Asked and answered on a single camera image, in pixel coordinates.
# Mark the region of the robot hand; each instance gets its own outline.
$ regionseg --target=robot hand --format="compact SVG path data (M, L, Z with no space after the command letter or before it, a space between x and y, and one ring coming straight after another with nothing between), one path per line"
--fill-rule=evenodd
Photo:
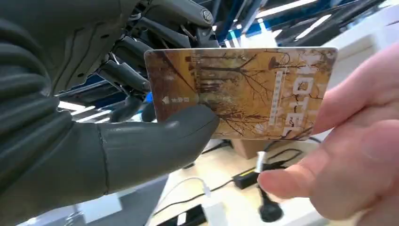
M179 169L215 131L204 106L163 123L76 123L57 111L52 94L100 65L137 2L0 3L0 225Z

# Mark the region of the human hand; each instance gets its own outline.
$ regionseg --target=human hand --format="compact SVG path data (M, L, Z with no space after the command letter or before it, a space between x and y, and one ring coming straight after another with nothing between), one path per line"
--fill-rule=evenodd
M399 217L399 43L374 55L328 91L314 134L334 127L317 150L258 182L282 198L309 197L329 219L369 210L359 226L397 226Z

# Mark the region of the arrow symbol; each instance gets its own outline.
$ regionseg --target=arrow symbol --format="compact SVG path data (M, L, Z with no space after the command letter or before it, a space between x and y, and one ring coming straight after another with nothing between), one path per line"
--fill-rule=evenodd
M162 102L168 105L169 104L169 97L164 97L162 99Z

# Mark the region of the finger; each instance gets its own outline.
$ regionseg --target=finger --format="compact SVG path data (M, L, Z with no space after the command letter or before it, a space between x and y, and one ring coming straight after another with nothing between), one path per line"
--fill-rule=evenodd
M399 193L386 196L365 214L358 226L398 226Z
M372 56L341 84L328 91L316 118L313 134L340 125L367 104L384 105L397 98L399 65L393 59L398 57L399 42Z
M308 197L316 175L328 162L328 155L318 149L285 170L268 170L258 177L259 186L280 198Z
M338 86L327 91L316 117L313 134L338 126L365 106L369 90L361 84L363 80L360 79L360 73L362 71L356 70Z
M381 121L343 146L345 152L336 152L311 191L321 215L348 218L387 192L399 169L398 132L399 121Z

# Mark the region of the autumn tree print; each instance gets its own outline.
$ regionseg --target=autumn tree print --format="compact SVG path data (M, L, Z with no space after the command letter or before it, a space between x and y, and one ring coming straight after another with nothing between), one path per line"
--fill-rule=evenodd
M199 103L221 119L214 138L307 139L335 56L331 48L220 48L145 59L159 121Z

